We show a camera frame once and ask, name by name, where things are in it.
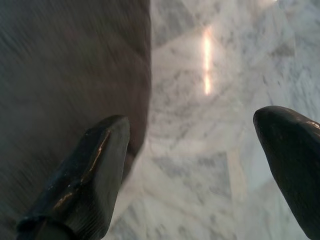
floor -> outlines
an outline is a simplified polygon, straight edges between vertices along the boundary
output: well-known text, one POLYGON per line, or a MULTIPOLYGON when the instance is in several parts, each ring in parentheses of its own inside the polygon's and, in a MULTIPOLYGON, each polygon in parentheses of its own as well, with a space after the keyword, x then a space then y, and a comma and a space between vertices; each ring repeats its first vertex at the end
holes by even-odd
POLYGON ((320 121, 320 1, 151 0, 149 130, 108 240, 306 240, 255 110, 320 121))

marble floor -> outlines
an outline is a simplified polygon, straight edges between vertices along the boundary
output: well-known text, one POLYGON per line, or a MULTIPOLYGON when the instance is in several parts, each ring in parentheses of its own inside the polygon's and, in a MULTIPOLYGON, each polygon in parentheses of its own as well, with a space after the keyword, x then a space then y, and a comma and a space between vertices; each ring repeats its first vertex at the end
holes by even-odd
POLYGON ((255 110, 320 121, 320 1, 151 0, 144 150, 108 240, 306 240, 257 139, 255 110))

